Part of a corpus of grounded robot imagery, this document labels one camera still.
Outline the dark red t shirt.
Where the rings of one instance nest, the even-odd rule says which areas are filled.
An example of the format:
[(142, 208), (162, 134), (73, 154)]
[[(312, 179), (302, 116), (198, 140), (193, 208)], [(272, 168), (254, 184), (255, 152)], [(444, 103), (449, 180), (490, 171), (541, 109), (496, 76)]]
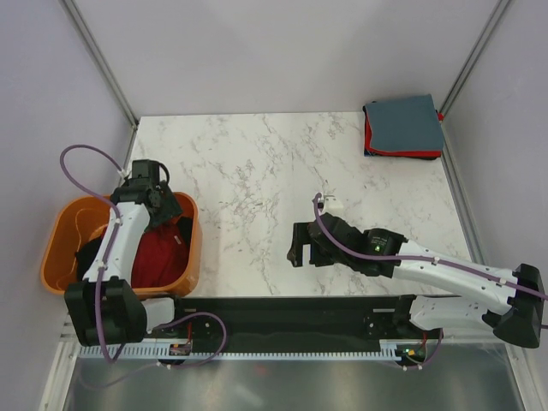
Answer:
[(164, 224), (146, 232), (135, 255), (131, 286), (144, 289), (172, 284), (185, 271), (188, 255), (188, 243), (176, 224)]

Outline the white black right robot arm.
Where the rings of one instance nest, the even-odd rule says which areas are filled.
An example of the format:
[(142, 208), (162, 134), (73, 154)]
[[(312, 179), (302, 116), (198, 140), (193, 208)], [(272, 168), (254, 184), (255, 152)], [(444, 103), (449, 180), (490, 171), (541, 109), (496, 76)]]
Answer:
[(412, 296), (392, 315), (394, 331), (411, 337), (440, 328), (490, 329), (505, 343), (538, 348), (547, 300), (539, 269), (520, 264), (514, 270), (477, 265), (435, 253), (404, 235), (373, 228), (360, 231), (329, 213), (312, 222), (294, 223), (287, 259), (303, 265), (345, 265), (367, 277), (387, 277), (431, 285), (445, 296)]

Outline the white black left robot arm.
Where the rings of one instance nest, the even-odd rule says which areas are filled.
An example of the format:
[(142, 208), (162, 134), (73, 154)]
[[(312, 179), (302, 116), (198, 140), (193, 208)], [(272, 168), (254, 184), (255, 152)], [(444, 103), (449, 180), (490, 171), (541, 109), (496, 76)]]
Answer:
[(187, 329), (188, 316), (175, 308), (172, 297), (141, 300), (131, 287), (142, 236), (182, 215), (169, 180), (164, 164), (135, 160), (131, 176), (103, 200), (110, 217), (98, 253), (83, 278), (64, 292), (81, 345), (139, 343), (158, 327), (170, 337)]

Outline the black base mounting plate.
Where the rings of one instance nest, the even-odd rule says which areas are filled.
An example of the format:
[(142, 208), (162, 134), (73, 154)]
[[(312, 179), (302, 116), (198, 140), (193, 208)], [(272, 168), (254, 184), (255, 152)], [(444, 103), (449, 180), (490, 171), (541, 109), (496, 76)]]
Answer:
[(199, 352), (297, 353), (373, 351), (383, 340), (438, 338), (405, 312), (409, 296), (183, 298), (176, 317), (191, 313)]

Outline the orange plastic laundry basket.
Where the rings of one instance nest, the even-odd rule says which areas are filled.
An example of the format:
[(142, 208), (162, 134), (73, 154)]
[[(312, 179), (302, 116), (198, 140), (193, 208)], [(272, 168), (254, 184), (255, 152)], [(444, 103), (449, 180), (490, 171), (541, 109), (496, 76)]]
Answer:
[[(168, 286), (134, 289), (143, 298), (167, 294), (185, 296), (195, 289), (199, 281), (202, 251), (199, 209), (191, 196), (181, 192), (176, 192), (175, 196), (183, 209), (182, 215), (192, 220), (192, 230), (187, 240), (188, 264), (181, 276)], [(76, 281), (76, 252), (85, 243), (102, 234), (108, 225), (109, 216), (109, 206), (91, 196), (80, 197), (60, 211), (40, 271), (42, 284), (47, 290), (62, 295), (67, 286)]]

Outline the left aluminium frame post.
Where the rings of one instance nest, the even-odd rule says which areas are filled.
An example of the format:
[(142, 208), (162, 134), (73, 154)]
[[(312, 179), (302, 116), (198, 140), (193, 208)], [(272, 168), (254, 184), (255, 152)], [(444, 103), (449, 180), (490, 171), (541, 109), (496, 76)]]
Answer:
[(101, 51), (98, 41), (95, 39), (95, 36), (87, 24), (84, 15), (80, 11), (77, 2), (74, 0), (60, 0), (59, 3), (68, 15), (71, 24), (74, 26), (75, 31), (93, 60), (93, 63), (98, 69), (99, 74), (103, 78), (106, 86), (110, 89), (113, 98), (128, 121), (131, 129), (136, 130), (139, 126), (139, 119), (135, 115), (131, 104), (128, 102), (128, 99), (126, 98), (114, 72), (108, 64), (104, 53)]

